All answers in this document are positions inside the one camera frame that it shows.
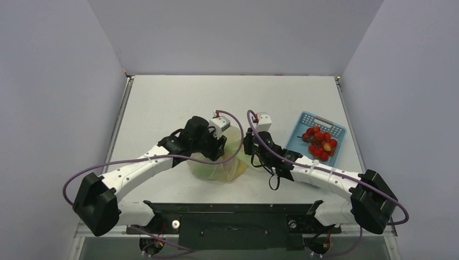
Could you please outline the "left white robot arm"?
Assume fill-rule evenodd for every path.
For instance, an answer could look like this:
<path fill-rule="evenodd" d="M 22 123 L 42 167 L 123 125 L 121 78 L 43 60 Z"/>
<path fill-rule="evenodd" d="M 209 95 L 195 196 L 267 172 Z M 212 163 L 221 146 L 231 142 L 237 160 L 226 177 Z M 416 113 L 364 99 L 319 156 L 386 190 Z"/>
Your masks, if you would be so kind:
<path fill-rule="evenodd" d="M 189 119 L 182 129 L 162 138 L 155 146 L 121 167 L 97 176 L 87 174 L 80 184 L 73 210 L 96 237 L 118 225 L 138 225 L 149 233 L 161 227 L 161 217 L 144 202 L 127 203 L 123 198 L 156 174 L 167 171 L 200 153 L 210 161 L 224 155 L 227 138 L 223 132 L 230 126 L 224 116 L 206 120 Z"/>

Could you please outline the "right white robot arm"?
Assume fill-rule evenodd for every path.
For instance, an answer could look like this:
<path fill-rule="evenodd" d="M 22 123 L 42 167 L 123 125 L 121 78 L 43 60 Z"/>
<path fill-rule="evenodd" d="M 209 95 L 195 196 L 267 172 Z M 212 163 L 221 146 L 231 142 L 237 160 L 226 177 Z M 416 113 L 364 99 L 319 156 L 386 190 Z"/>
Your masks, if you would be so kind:
<path fill-rule="evenodd" d="M 345 200 L 343 203 L 322 200 L 305 217 L 310 230 L 319 231 L 332 224 L 358 224 L 381 235 L 389 225 L 398 199 L 378 172 L 357 173 L 326 166 L 276 145 L 269 132 L 255 135 L 251 129 L 244 137 L 244 152 L 257 157 L 261 166 L 278 179 L 307 183 Z"/>

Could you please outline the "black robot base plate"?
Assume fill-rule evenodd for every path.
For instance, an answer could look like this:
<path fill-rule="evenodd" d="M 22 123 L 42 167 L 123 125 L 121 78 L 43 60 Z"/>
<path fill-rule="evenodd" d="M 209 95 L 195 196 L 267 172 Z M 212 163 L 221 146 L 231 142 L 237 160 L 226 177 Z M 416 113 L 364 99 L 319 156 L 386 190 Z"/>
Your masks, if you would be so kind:
<path fill-rule="evenodd" d="M 210 204 L 153 203 L 145 201 L 152 220 L 127 228 L 130 235 L 138 228 L 174 238 L 181 250 L 300 250 L 313 239 L 339 234 L 339 225 L 323 225 L 316 219 L 322 201 L 312 204 Z"/>

